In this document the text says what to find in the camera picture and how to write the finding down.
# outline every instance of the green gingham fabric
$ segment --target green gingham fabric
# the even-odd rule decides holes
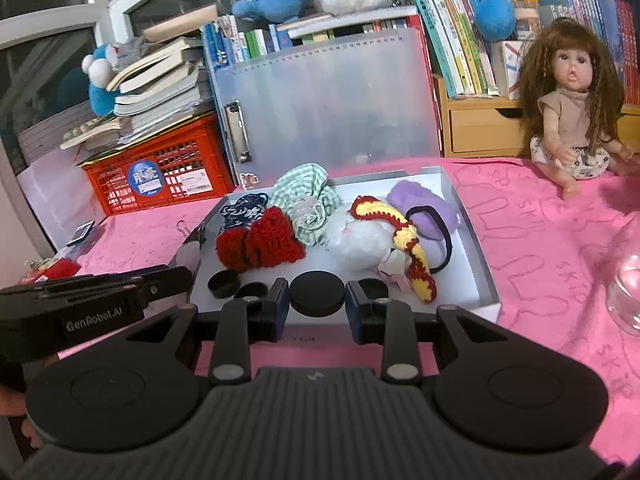
[[[269,206],[279,207],[289,217],[297,240],[308,246],[325,242],[324,226],[340,205],[338,194],[326,183],[327,176],[318,164],[302,164],[278,179],[269,200]],[[312,210],[292,218],[293,207],[309,196],[318,200]]]

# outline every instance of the black round lid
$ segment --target black round lid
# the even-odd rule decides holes
[[[291,306],[309,317],[325,317],[340,310],[344,283],[324,270],[310,270],[297,276],[289,287]]]
[[[27,413],[46,442],[87,452],[132,449],[190,418],[198,382],[171,354],[157,344],[98,346],[45,368],[27,388]]]
[[[389,287],[382,280],[377,278],[363,278],[358,281],[358,284],[370,300],[389,297]]]
[[[229,298],[240,288],[238,272],[231,269],[220,270],[209,278],[207,286],[216,298]]]
[[[264,298],[269,293],[269,287],[262,282],[249,282],[241,286],[234,294],[234,298]]]
[[[590,368],[503,342],[476,344],[447,365],[434,397],[440,413],[476,442],[528,453],[588,444],[608,404]]]

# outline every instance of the pink table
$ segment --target pink table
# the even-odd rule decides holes
[[[608,462],[630,462],[640,450],[640,338],[613,323],[604,293],[612,248],[620,243],[616,236],[640,209],[640,180],[607,173],[584,182],[582,195],[567,204],[555,186],[518,159],[406,160],[351,173],[411,172],[433,164],[446,168],[482,243],[503,304],[500,325],[587,364],[602,377],[610,404],[592,447]],[[167,263],[214,204],[206,200],[107,219],[100,238],[80,258],[82,271]],[[421,353],[425,372],[434,372],[430,347],[423,345]],[[377,346],[252,347],[254,371],[265,365],[378,370],[381,357]],[[206,361],[203,355],[199,373]]]

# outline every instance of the yellow and red crochet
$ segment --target yellow and red crochet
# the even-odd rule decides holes
[[[384,220],[396,228],[394,245],[409,254],[411,265],[406,276],[411,281],[416,296],[429,303],[436,298],[436,282],[429,272],[429,262],[418,239],[418,231],[401,212],[374,196],[359,196],[351,204],[351,216],[358,220]]]

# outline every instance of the doll hair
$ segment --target doll hair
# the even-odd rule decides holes
[[[591,57],[593,81],[587,99],[590,111],[587,138],[589,152],[593,155],[600,142],[618,138],[616,121],[622,110],[625,91],[607,47],[593,32],[571,18],[558,18],[550,27],[543,29],[524,55],[518,80],[524,118],[532,136],[543,136],[538,99],[556,89],[551,62],[555,52],[562,48],[584,50]]]

